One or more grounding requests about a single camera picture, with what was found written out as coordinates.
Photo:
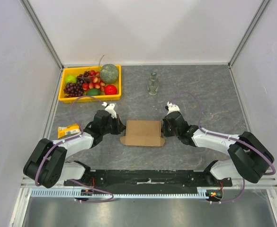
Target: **red tomato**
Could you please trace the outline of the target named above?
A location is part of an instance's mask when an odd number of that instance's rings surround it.
[[[90,76],[94,76],[94,75],[96,75],[96,72],[94,70],[91,70],[90,71]]]
[[[105,87],[105,94],[106,95],[116,95],[117,94],[117,88],[114,85],[107,85]]]

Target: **red grapes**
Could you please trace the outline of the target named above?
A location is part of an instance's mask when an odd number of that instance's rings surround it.
[[[65,92],[65,98],[79,97],[83,95],[82,83],[67,83],[63,90]]]
[[[83,74],[77,76],[77,82],[75,83],[67,83],[66,87],[63,89],[65,92],[65,98],[71,97],[80,97],[83,96],[84,90],[82,89],[82,84],[88,84],[91,80],[89,78],[90,71],[85,71]]]

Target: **metal floor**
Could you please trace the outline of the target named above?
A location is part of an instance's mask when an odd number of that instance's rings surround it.
[[[225,190],[225,198],[238,191]],[[198,199],[116,199],[80,204],[31,197],[23,227],[277,227],[266,190],[246,190],[233,203]]]

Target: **flattened cardboard box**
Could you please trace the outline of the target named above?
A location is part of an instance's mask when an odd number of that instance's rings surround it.
[[[161,147],[165,143],[161,137],[161,122],[129,120],[120,142],[129,146]]]

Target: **gray marble tabletop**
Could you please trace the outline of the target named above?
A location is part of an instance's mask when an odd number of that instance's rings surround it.
[[[147,80],[155,71],[160,78],[159,92],[151,96]],[[202,126],[208,130],[241,134],[246,130],[243,114],[226,65],[123,66],[122,96],[116,101],[116,112],[126,125],[127,120],[162,121],[165,105],[182,91],[196,94],[204,107]],[[189,95],[175,100],[189,124],[197,124],[199,108]],[[57,139],[57,127],[74,123],[70,104],[59,102],[51,131]],[[93,120],[100,103],[77,103],[74,112],[82,125]],[[121,135],[106,135],[96,147],[68,158],[79,160],[92,169],[195,169],[203,170],[213,160],[228,156],[207,148],[182,144],[176,137],[166,138],[163,147],[134,147],[121,144]]]

